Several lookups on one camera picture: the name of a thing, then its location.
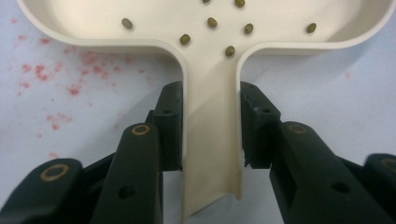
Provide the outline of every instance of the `seed counting tray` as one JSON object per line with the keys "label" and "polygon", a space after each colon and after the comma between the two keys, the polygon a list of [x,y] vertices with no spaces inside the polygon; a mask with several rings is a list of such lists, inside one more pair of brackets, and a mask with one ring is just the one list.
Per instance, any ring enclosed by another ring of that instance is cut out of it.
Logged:
{"label": "seed counting tray", "polygon": [[39,30],[64,43],[98,52],[167,53],[180,63],[182,220],[227,193],[241,197],[239,72],[245,60],[253,53],[315,54],[357,45],[386,24],[396,6],[395,0],[246,0],[242,7],[234,0],[18,2]]}

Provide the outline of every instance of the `seed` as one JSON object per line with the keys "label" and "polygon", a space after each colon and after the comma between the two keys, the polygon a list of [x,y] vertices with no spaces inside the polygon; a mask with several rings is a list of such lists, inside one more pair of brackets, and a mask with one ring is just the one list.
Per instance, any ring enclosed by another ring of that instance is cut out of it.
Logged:
{"label": "seed", "polygon": [[244,7],[245,6],[245,0],[235,0],[235,5],[238,7]]}
{"label": "seed", "polygon": [[122,25],[127,28],[128,30],[131,30],[132,27],[134,27],[134,25],[132,24],[132,22],[126,18],[122,19],[121,21]]}
{"label": "seed", "polygon": [[234,53],[235,53],[235,48],[234,48],[233,46],[229,46],[229,47],[225,50],[225,56],[227,56],[227,57],[233,56]]}
{"label": "seed", "polygon": [[207,24],[210,28],[216,28],[216,26],[218,26],[218,22],[213,18],[207,19]]}
{"label": "seed", "polygon": [[315,30],[317,29],[317,24],[316,23],[311,23],[309,24],[309,26],[306,28],[306,32],[309,34],[312,34],[315,32]]}
{"label": "seed", "polygon": [[249,23],[245,26],[245,34],[250,35],[253,32],[254,26],[253,24]]}
{"label": "seed", "polygon": [[183,35],[183,36],[180,38],[180,44],[181,44],[181,45],[187,45],[187,44],[190,42],[190,40],[191,40],[191,38],[190,38],[189,35]]}

